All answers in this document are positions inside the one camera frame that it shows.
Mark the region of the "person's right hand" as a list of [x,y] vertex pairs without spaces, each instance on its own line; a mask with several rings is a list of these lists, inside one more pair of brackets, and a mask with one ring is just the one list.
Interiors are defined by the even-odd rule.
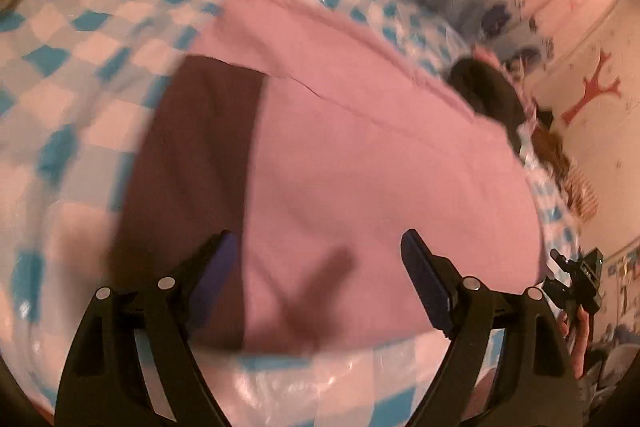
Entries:
[[556,324],[567,342],[570,366],[574,375],[581,379],[585,372],[585,356],[590,335],[589,314],[583,307],[579,307],[573,322],[570,322],[567,313],[562,311],[556,318]]

